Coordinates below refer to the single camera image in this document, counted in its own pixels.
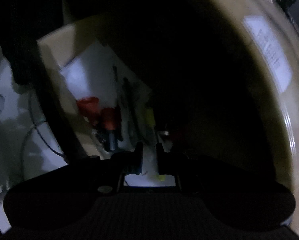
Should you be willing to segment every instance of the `red object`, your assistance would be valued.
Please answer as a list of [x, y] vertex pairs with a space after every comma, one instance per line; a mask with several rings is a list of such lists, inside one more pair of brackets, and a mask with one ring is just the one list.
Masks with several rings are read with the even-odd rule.
[[97, 97], [82, 98], [76, 101], [79, 112], [88, 118], [91, 125], [97, 125], [99, 120], [99, 99]]
[[100, 112], [100, 115], [103, 128], [110, 131], [113, 131], [117, 128], [117, 110], [115, 110], [115, 108], [104, 108]]

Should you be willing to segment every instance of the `light patch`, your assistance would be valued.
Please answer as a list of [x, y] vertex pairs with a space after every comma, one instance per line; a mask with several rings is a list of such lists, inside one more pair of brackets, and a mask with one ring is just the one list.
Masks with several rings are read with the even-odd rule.
[[245, 16], [245, 28], [265, 59], [279, 93], [283, 93], [292, 79], [292, 70], [284, 51], [263, 16]]

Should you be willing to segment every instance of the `white label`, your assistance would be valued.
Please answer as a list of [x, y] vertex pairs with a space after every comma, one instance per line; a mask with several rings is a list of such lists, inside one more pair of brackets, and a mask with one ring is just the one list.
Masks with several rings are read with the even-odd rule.
[[243, 23], [267, 62], [279, 92], [284, 92], [291, 82], [292, 71], [269, 24], [263, 16], [246, 16]]

